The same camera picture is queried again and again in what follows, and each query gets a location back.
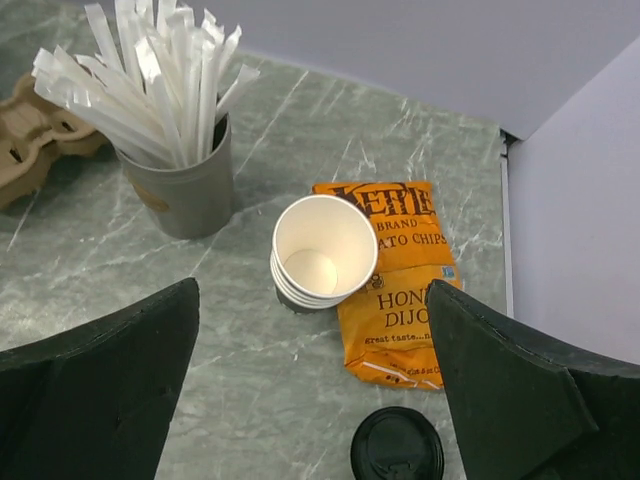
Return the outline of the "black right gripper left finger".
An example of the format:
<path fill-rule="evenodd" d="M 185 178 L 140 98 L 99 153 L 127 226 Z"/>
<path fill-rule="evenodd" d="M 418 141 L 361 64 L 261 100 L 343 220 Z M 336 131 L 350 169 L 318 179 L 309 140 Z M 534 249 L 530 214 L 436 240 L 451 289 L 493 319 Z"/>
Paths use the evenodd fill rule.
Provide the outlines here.
<path fill-rule="evenodd" d="M 185 278 L 1 353 L 4 479 L 152 479 L 199 331 Z"/>

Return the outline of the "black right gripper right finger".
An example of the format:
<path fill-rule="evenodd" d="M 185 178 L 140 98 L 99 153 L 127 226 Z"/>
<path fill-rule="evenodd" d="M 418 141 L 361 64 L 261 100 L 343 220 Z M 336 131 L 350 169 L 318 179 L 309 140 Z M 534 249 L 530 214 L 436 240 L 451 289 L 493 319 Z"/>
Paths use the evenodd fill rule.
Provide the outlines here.
<path fill-rule="evenodd" d="M 639 367 L 434 280 L 426 306 L 469 479 L 636 479 Z"/>

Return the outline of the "black plastic cup lid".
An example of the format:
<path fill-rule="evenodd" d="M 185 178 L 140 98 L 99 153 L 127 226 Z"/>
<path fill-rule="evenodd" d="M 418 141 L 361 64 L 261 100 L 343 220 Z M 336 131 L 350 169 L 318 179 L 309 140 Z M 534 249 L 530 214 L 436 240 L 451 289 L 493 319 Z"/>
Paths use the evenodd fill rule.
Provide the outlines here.
<path fill-rule="evenodd" d="M 374 411 L 358 426 L 350 463 L 357 480 L 441 480 L 445 458 L 436 429 L 422 413 L 391 406 Z"/>

